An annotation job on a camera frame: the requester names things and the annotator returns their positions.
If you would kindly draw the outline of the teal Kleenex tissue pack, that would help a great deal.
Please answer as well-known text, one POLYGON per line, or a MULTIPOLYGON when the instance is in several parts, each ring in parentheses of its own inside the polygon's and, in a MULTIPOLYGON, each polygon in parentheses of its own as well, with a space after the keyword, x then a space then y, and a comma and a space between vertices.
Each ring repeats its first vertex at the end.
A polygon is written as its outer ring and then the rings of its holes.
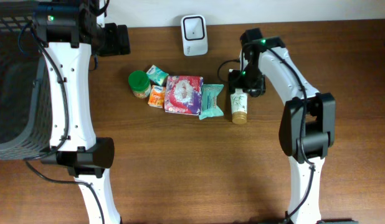
POLYGON ((159 86, 165 86, 169 76, 168 73, 162 71, 162 69, 158 68, 156 65, 152 65, 146 74, 153 83, 159 86))

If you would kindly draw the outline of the orange Kleenex tissue pack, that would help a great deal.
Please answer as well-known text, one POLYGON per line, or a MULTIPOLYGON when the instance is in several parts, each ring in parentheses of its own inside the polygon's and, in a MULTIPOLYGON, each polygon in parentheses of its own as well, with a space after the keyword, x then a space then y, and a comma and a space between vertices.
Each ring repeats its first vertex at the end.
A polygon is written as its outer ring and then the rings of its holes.
POLYGON ((164 108, 165 93, 166 93, 165 86, 153 85, 151 87, 148 105, 155 108, 164 108))

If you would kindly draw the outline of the green lid jar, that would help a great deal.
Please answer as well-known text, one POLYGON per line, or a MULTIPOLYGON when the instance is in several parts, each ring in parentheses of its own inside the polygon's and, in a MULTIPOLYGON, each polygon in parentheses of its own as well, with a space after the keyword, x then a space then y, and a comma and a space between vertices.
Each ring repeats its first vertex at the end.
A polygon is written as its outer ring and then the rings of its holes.
POLYGON ((137 98, 147 98, 151 92, 151 83, 146 72, 137 70, 128 77, 129 86, 137 98))

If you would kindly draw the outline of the white floral cream tube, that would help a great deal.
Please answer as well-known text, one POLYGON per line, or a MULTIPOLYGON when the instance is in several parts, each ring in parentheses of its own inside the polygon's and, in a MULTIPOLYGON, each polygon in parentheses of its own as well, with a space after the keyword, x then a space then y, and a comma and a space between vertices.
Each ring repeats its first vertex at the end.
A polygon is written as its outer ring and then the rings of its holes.
POLYGON ((243 89, 236 88, 231 94, 232 122, 234 124, 245 124, 247 122, 248 95, 243 89))

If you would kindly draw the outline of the red purple tissue pack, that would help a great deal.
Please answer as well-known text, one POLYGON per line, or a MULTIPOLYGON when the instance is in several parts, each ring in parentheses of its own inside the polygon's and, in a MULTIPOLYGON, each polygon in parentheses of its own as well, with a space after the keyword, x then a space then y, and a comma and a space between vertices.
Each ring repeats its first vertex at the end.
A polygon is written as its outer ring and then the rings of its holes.
POLYGON ((201 113, 203 77, 169 76, 164 110, 167 113, 198 116, 201 113))

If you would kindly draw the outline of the mint green wipes pack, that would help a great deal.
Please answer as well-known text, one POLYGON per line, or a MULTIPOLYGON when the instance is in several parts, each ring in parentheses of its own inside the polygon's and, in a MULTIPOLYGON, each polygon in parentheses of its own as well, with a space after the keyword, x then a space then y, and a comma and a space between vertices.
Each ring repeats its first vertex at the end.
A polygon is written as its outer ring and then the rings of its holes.
POLYGON ((217 105, 217 97, 223 90, 223 87, 223 84, 203 84, 200 120, 224 115, 217 105))

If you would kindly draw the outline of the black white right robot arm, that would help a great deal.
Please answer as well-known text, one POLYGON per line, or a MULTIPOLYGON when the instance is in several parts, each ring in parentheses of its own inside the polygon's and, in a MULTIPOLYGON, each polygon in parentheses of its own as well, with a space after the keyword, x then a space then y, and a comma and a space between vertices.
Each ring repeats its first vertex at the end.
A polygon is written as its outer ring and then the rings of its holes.
POLYGON ((336 101, 313 87, 292 62, 279 37, 264 37, 260 29, 240 37, 239 68, 229 71, 232 116, 241 123, 247 98, 262 96, 268 80, 284 109, 278 138, 291 171, 290 203, 282 223, 320 223, 321 170, 335 141, 336 101))

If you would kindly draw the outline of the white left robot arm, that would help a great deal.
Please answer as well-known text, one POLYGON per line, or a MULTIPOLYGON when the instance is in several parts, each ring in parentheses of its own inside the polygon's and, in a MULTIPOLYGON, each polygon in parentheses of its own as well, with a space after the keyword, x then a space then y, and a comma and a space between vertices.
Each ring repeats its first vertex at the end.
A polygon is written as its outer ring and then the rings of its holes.
POLYGON ((121 223, 113 199, 111 138, 96 136, 90 114, 88 75, 98 56, 130 53, 127 28, 105 23, 108 1, 40 2, 32 36, 49 76, 52 129, 48 150, 37 160, 65 167, 78 185, 90 223, 121 223))

